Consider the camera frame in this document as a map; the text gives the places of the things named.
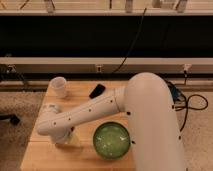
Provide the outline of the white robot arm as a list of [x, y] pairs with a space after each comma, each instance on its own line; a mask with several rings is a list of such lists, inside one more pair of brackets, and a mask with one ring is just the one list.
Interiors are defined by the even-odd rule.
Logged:
[[172, 95], [166, 82], [154, 73], [136, 74], [126, 85], [66, 112], [48, 104], [36, 130], [59, 143], [71, 127], [120, 112], [128, 119], [136, 171], [187, 171]]

